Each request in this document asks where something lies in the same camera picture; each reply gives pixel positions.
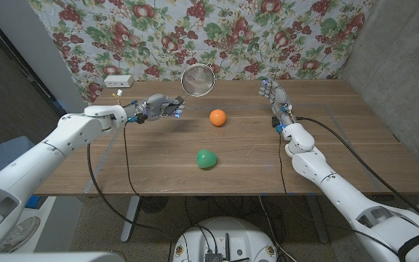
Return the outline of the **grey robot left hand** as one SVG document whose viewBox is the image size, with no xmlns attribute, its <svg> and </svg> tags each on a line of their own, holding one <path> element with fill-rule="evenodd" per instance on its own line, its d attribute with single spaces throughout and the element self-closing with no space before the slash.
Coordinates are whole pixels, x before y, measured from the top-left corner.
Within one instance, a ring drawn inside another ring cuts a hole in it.
<svg viewBox="0 0 419 262">
<path fill-rule="evenodd" d="M 134 101 L 124 106 L 128 120 L 138 124 L 160 118 L 179 118 L 184 108 L 185 101 L 182 97 L 170 98 L 163 94 L 155 94 L 142 102 Z"/>
</svg>

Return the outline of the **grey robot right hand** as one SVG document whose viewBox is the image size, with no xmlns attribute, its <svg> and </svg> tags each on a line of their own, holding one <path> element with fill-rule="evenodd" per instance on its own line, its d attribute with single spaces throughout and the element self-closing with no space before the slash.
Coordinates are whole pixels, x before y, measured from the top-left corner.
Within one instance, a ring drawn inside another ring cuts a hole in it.
<svg viewBox="0 0 419 262">
<path fill-rule="evenodd" d="M 271 78 L 262 80 L 261 88 L 258 93 L 269 100 L 271 110 L 274 114 L 272 117 L 272 126 L 275 127 L 278 132 L 281 132 L 288 125 L 296 123 L 290 98 L 278 82 Z"/>
</svg>

